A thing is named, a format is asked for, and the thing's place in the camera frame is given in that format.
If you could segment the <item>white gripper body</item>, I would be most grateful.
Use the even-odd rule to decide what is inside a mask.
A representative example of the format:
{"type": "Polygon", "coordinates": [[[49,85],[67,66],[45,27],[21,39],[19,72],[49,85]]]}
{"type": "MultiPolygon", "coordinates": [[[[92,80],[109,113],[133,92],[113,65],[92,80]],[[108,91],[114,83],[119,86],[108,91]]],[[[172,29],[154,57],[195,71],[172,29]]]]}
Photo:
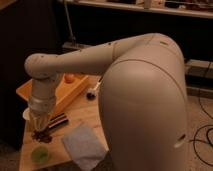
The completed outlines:
{"type": "Polygon", "coordinates": [[[31,120],[47,120],[48,115],[53,112],[56,105],[56,98],[40,99],[31,96],[28,101],[31,120]]]}

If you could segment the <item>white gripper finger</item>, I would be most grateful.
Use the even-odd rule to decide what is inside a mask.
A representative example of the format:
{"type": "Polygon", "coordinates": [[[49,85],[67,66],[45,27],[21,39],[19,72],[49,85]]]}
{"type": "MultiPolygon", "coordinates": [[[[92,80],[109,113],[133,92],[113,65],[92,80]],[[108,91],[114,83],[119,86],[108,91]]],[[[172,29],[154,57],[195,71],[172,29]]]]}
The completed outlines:
{"type": "Polygon", "coordinates": [[[38,117],[35,117],[33,114],[30,115],[30,124],[32,125],[35,131],[37,132],[41,131],[40,120],[38,117]]]}
{"type": "Polygon", "coordinates": [[[50,122],[51,122],[50,117],[43,117],[42,118],[42,130],[46,130],[49,127],[50,122]]]}

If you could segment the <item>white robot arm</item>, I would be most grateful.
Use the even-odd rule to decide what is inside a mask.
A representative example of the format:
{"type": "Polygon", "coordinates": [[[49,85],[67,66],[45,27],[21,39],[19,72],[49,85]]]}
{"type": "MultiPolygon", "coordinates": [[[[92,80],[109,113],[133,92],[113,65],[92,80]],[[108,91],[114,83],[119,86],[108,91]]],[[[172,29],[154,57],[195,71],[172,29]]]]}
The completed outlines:
{"type": "Polygon", "coordinates": [[[187,93],[183,54],[170,37],[149,33],[25,61],[34,130],[47,128],[64,73],[100,75],[98,107],[117,171],[187,171],[187,93]]]}

